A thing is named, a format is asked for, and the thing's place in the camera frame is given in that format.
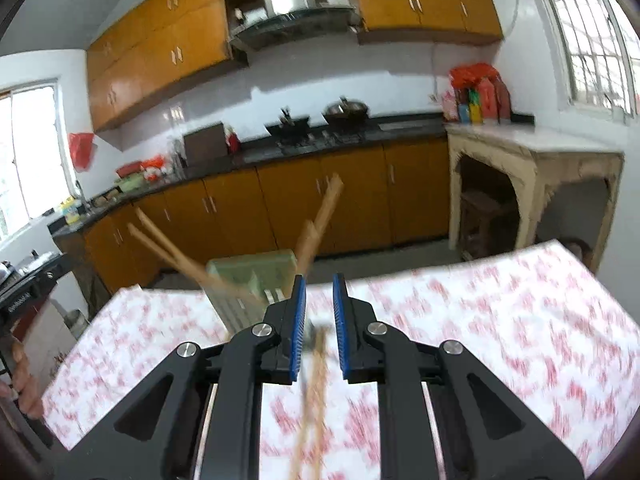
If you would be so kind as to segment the left hand of person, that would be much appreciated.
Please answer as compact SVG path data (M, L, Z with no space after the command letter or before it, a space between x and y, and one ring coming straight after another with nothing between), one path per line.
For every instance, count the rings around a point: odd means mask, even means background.
M13 387L10 388L2 382L0 396L2 399L12 399L12 391L15 391L18 394L17 401L20 411L30 419L40 419L43 415L43 404L37 378L29 370L29 358L21 341L11 337L11 342L12 358L15 362Z

